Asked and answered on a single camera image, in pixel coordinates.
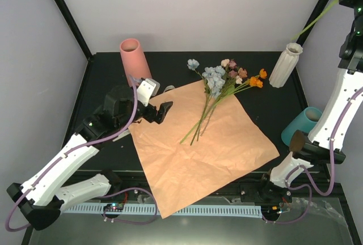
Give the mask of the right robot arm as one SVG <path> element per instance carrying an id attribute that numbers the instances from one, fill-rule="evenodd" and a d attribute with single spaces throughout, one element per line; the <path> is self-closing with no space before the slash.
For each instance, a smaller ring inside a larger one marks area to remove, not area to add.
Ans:
<path id="1" fill-rule="evenodd" d="M 303 172 L 310 181 L 308 189 L 314 189 L 322 196 L 330 195 L 335 183 L 335 166 L 345 159 L 341 150 L 344 137 L 362 103 L 362 0 L 336 1 L 353 9 L 354 20 L 340 48 L 340 63 L 332 95 L 312 130 L 296 130 L 289 143 L 290 153 L 278 166 L 263 175 L 258 195 L 264 201 L 282 196 Z M 309 169 L 316 164 L 327 163 L 331 165 L 330 181 L 323 192 Z"/>

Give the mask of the green and orange wrapping paper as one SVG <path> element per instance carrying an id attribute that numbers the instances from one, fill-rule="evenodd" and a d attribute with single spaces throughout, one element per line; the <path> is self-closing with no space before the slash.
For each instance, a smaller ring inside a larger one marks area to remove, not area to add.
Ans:
<path id="1" fill-rule="evenodd" d="M 154 105 L 173 102 L 161 124 L 141 121 L 129 130 L 162 218 L 210 195 L 279 156 L 239 100 L 229 96 L 203 123 L 202 82 L 167 91 Z"/>

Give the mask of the blue artificial flower bunch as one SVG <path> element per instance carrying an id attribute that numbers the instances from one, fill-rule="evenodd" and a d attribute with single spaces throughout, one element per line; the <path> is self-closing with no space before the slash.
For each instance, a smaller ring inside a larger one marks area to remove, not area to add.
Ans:
<path id="1" fill-rule="evenodd" d="M 195 59 L 189 59 L 187 61 L 187 66 L 188 66 L 189 70 L 195 71 L 201 77 L 203 85 L 204 85 L 204 92 L 205 92 L 206 98 L 205 98 L 205 104 L 204 104 L 204 108 L 202 111 L 202 115 L 201 115 L 199 121 L 184 136 L 184 138 L 180 141 L 180 143 L 183 143 L 192 132 L 195 132 L 195 133 L 193 135 L 190 145 L 193 144 L 195 138 L 197 138 L 197 140 L 199 140 L 201 124 L 207 117 L 207 115 L 210 111 L 210 108 L 212 107 L 209 105 L 209 103 L 212 99 L 217 99 L 222 94 L 222 89 L 226 83 L 226 79 L 224 78 L 224 76 L 226 75 L 226 68 L 228 67 L 229 63 L 230 63 L 230 60 L 225 59 L 225 60 L 222 60 L 218 66 L 206 67 L 204 69 L 203 73 L 199 73 L 197 71 L 197 68 L 200 65 L 199 62 Z"/>

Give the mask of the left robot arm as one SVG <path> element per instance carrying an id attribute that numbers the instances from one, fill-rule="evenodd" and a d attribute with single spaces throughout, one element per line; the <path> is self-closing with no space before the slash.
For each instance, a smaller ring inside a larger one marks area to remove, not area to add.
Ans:
<path id="1" fill-rule="evenodd" d="M 68 208 L 93 198 L 115 199 L 121 195 L 121 179 L 112 170 L 66 186 L 65 182 L 89 159 L 140 119 L 161 124 L 173 102 L 159 107 L 149 103 L 154 86 L 116 86 L 104 103 L 85 118 L 61 151 L 35 176 L 22 184 L 12 183 L 7 193 L 35 230 L 53 224 Z"/>

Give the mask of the orange artificial flower bunch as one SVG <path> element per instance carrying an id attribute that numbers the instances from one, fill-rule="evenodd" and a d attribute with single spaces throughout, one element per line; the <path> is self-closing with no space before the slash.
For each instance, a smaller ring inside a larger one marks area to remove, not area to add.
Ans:
<path id="1" fill-rule="evenodd" d="M 234 83 L 232 83 L 226 90 L 223 90 L 222 94 L 216 99 L 216 104 L 219 104 L 231 95 L 237 94 L 249 88 L 262 88 L 263 80 L 267 79 L 267 76 L 267 71 L 264 68 L 259 71 L 258 75 L 251 76 L 250 78 L 241 78 L 240 75 L 237 75 Z"/>

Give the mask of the cream printed ribbon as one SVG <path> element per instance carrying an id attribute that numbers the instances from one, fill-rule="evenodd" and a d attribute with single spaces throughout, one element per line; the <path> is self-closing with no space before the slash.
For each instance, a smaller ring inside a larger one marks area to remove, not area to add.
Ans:
<path id="1" fill-rule="evenodd" d="M 163 92 L 167 92 L 167 91 L 170 91 L 170 90 L 173 90 L 175 89 L 175 86 L 173 85 L 169 85 L 167 86 Z M 130 134 L 130 131 L 129 129 L 126 129 L 125 131 L 123 131 L 121 134 L 119 134 L 116 138 L 114 138 L 112 141 L 113 142 L 116 142 L 117 140 L 120 140 L 121 138 L 124 138 L 126 136 L 128 136 Z"/>

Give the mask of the pink artificial flower bunch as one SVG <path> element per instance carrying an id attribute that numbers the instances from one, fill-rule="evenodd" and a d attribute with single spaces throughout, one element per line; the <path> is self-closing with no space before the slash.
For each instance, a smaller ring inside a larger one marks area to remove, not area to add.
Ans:
<path id="1" fill-rule="evenodd" d="M 230 63 L 228 65 L 228 67 L 226 68 L 226 75 L 224 76 L 224 78 L 226 79 L 226 83 L 225 83 L 225 86 L 223 87 L 222 91 L 226 90 L 232 83 L 234 83 L 235 77 L 237 75 L 240 75 L 241 78 L 245 78 L 245 77 L 247 77 L 247 70 L 239 67 L 234 60 L 230 60 Z M 209 105 L 212 107 L 210 108 L 210 111 L 209 111 L 207 117 L 201 124 L 200 136 L 204 133 L 206 126 L 208 125 L 209 120 L 217 106 L 216 99 L 212 99 L 210 101 Z"/>

